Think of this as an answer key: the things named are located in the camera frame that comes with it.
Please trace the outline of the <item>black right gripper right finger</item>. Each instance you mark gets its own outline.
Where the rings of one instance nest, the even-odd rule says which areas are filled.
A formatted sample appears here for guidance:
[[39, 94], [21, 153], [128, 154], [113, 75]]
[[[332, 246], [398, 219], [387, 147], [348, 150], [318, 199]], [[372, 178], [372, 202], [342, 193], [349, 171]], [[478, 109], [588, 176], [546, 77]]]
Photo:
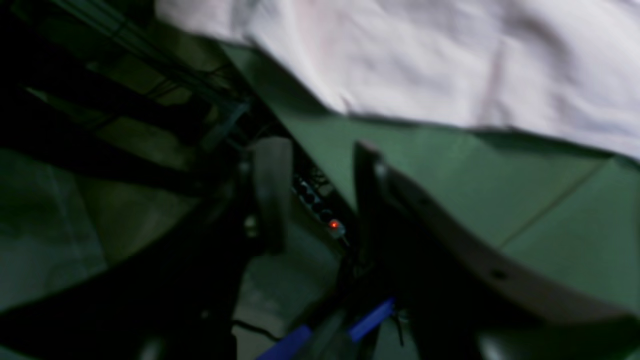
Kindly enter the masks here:
[[394, 283], [423, 360], [623, 360], [639, 317], [502, 255], [373, 145], [354, 146], [363, 252]]

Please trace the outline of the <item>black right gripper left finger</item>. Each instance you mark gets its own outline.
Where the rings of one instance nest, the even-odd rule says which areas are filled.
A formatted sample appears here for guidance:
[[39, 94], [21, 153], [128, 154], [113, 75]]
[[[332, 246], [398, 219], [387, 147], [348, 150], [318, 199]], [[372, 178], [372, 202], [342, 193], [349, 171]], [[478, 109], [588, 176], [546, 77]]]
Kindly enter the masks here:
[[232, 360], [249, 261], [288, 235], [293, 146], [247, 148], [233, 175], [128, 259], [1, 314], [1, 345], [39, 360]]

